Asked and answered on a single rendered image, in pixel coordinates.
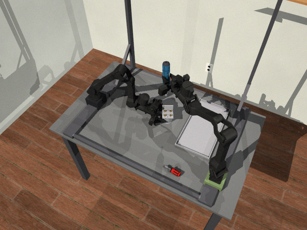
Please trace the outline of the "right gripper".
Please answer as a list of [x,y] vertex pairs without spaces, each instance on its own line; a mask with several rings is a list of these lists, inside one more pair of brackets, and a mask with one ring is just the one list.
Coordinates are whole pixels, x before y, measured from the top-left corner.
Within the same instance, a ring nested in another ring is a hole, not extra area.
[[157,111],[158,111],[158,109],[159,109],[159,111],[162,112],[162,105],[163,105],[162,100],[159,99],[158,102],[159,102],[160,104],[159,104],[158,108],[155,109],[156,111],[154,111],[154,113],[152,113],[151,111],[149,111],[149,109],[148,109],[148,107],[150,107],[149,104],[146,105],[146,108],[145,108],[145,110],[144,110],[145,114],[148,113],[148,114],[151,115],[151,118],[150,118],[150,120],[149,120],[149,125],[151,125],[151,126],[152,126],[154,123],[166,123],[165,120],[160,119],[158,116],[155,117],[155,116],[156,116],[156,113],[157,113]]

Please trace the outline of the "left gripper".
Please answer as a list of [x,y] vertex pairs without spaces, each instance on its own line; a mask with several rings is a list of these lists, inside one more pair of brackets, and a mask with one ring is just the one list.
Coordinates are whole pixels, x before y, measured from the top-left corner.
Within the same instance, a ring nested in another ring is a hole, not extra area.
[[[172,78],[172,77],[174,77],[175,75],[173,75],[173,74],[171,74],[170,73],[170,77]],[[173,92],[176,96],[176,98],[178,97],[178,94],[181,92],[181,88],[179,88],[180,90],[179,91],[177,91],[177,90],[175,90],[175,89],[173,89],[172,87],[171,87],[171,85],[169,85],[169,81],[167,81],[163,76],[162,76],[162,80],[163,80],[163,85],[161,85],[161,86],[159,86],[159,88],[158,88],[158,94],[160,95],[160,96],[163,96],[163,95],[165,95],[165,94],[167,94],[167,92],[171,89],[171,92]],[[188,74],[186,74],[186,75],[184,75],[183,76],[183,82],[184,81],[189,81],[190,80],[190,76],[188,75]]]

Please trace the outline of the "blue electric nut driver barrel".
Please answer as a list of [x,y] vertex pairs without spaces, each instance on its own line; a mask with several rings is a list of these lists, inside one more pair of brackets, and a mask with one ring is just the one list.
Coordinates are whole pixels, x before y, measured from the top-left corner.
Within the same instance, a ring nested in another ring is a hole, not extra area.
[[162,75],[167,81],[169,81],[170,85],[170,63],[168,61],[164,61],[162,64]]

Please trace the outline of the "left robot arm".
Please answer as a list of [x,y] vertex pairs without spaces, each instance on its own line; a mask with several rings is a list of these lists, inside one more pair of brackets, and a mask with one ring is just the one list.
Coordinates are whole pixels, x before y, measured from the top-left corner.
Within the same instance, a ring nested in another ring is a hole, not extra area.
[[[183,77],[176,75],[172,77],[170,85],[173,89],[181,92],[178,94],[178,99],[183,103],[183,107],[189,115],[198,115],[207,121],[211,122],[214,128],[214,134],[219,141],[216,155],[209,160],[209,180],[220,184],[228,167],[226,165],[225,157],[227,155],[230,144],[237,138],[237,130],[231,122],[226,120],[222,114],[215,113],[201,105],[197,94],[193,95],[194,84],[191,81],[184,81]],[[191,100],[195,99],[191,102]],[[228,126],[225,130],[218,131],[218,123],[223,123]]]

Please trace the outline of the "white shallow rectangular tray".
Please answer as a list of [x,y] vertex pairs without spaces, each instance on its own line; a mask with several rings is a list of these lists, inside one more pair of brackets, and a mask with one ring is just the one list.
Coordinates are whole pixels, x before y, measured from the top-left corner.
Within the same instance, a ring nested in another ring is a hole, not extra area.
[[[227,118],[230,111],[229,108],[201,98],[199,98],[199,101],[203,107],[215,113],[222,114],[225,119]],[[198,115],[190,115],[175,143],[175,146],[209,159],[216,142],[217,137],[214,134],[211,122]]]

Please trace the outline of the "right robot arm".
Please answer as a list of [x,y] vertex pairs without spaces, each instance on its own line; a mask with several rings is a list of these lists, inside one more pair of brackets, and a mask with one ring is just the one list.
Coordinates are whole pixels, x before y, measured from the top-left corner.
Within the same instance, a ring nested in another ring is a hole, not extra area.
[[[124,75],[127,75],[128,80],[124,79]],[[90,94],[90,99],[97,101],[102,94],[100,91],[103,89],[104,85],[113,81],[114,79],[120,80],[127,84],[128,98],[126,105],[129,108],[135,108],[135,110],[141,110],[144,112],[146,105],[149,101],[150,96],[147,93],[135,95],[135,78],[132,76],[130,70],[123,64],[119,64],[115,70],[101,79],[96,79],[92,82],[91,86],[87,90],[87,93]],[[149,103],[149,111],[154,113],[154,110],[159,106],[158,99],[153,99],[153,103]]]

